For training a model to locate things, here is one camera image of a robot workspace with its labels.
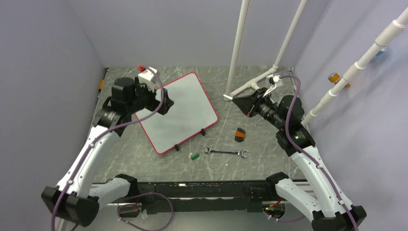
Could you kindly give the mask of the pink framed whiteboard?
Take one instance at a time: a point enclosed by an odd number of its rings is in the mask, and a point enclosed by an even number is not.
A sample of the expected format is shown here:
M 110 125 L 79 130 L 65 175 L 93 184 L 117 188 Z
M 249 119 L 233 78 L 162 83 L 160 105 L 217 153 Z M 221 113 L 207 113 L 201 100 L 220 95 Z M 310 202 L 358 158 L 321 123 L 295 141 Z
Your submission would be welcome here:
M 190 72 L 164 85 L 174 101 L 165 115 L 140 123 L 157 154 L 164 154 L 218 122 L 219 117 L 201 80 Z

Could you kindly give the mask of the green marker cap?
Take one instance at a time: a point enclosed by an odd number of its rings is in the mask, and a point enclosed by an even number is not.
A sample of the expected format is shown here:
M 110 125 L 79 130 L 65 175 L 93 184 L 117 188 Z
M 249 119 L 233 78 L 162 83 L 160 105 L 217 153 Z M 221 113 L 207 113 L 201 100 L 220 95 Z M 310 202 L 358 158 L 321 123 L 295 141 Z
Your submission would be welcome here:
M 200 154 L 194 154 L 190 157 L 191 160 L 195 160 L 196 158 L 199 157 Z

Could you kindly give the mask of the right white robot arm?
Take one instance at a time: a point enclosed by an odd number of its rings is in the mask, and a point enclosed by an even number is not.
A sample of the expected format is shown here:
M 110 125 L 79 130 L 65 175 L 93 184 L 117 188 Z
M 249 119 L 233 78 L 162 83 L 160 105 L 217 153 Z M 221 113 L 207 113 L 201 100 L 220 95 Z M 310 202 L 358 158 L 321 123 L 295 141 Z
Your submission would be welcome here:
M 231 101 L 245 116 L 259 115 L 278 130 L 276 138 L 280 148 L 299 167 L 315 194 L 311 196 L 288 175 L 279 172 L 266 179 L 266 196 L 290 202 L 315 231 L 357 231 L 367 213 L 348 199 L 327 170 L 314 139 L 301 124 L 304 114 L 301 100 L 297 95 L 286 95 L 274 103 L 265 96 L 266 92 L 266 88 L 262 88 Z

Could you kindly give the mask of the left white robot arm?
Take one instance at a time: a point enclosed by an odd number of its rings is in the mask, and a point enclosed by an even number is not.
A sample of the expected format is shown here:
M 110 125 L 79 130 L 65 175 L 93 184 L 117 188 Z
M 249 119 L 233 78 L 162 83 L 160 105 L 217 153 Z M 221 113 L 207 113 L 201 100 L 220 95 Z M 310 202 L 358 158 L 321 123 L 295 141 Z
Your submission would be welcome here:
M 41 198 L 51 212 L 51 230 L 57 220 L 72 222 L 74 227 L 86 227 L 99 210 L 118 199 L 132 202 L 141 197 L 136 178 L 118 174 L 111 181 L 93 188 L 97 169 L 111 147 L 121 138 L 126 127 L 135 124 L 132 116 L 141 110 L 165 115 L 173 101 L 169 99 L 157 74 L 139 74 L 114 81 L 111 95 L 105 99 L 92 122 L 87 140 L 66 174 L 54 187 L 45 187 Z

